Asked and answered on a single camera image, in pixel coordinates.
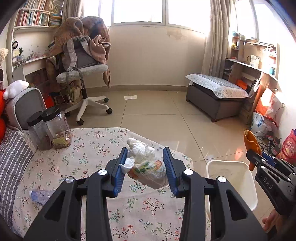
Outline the person's right hand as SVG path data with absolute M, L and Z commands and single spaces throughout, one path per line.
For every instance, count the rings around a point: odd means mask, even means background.
M 285 220 L 285 216 L 280 215 L 275 209 L 273 209 L 268 217 L 262 219 L 262 223 L 264 224 L 263 230 L 268 232 L 275 226 L 276 230 L 279 231 L 282 228 Z

